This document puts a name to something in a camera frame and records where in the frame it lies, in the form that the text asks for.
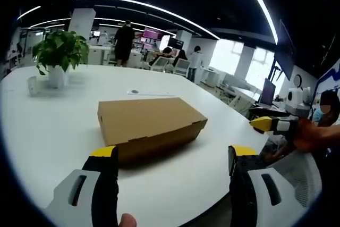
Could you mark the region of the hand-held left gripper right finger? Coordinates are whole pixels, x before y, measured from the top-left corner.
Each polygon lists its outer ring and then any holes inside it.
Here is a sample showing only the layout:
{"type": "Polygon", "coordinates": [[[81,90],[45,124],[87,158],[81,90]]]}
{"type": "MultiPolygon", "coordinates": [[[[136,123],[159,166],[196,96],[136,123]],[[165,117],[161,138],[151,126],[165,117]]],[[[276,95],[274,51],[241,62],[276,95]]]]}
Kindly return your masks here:
{"type": "Polygon", "coordinates": [[[293,186],[249,147],[228,147],[231,226],[293,226],[303,214],[293,186]]]}

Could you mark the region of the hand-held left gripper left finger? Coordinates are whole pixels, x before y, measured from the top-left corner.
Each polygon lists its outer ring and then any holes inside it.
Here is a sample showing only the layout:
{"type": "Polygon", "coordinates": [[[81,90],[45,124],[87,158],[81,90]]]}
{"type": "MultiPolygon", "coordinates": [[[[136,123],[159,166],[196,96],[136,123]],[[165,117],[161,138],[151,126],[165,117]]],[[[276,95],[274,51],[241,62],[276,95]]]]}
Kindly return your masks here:
{"type": "Polygon", "coordinates": [[[118,149],[98,148],[54,189],[45,208],[55,226],[118,226],[118,149]]]}

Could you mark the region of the person's left hand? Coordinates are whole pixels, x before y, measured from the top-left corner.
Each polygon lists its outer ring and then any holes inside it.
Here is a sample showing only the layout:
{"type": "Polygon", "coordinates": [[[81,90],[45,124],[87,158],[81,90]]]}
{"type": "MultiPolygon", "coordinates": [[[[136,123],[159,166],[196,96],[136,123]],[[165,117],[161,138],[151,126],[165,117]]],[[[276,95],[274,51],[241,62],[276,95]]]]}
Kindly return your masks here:
{"type": "Polygon", "coordinates": [[[137,227],[137,221],[131,214],[124,213],[121,216],[119,227],[137,227]]]}

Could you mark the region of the person's right hand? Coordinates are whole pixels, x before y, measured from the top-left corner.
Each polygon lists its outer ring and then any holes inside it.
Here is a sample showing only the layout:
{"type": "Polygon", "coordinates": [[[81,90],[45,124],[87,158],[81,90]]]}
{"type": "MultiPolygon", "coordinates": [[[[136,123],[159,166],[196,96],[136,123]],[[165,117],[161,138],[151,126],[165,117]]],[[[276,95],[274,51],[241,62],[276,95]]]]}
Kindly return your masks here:
{"type": "Polygon", "coordinates": [[[299,119],[294,135],[294,146],[303,152],[311,152],[315,148],[317,126],[307,119],[299,119]]]}

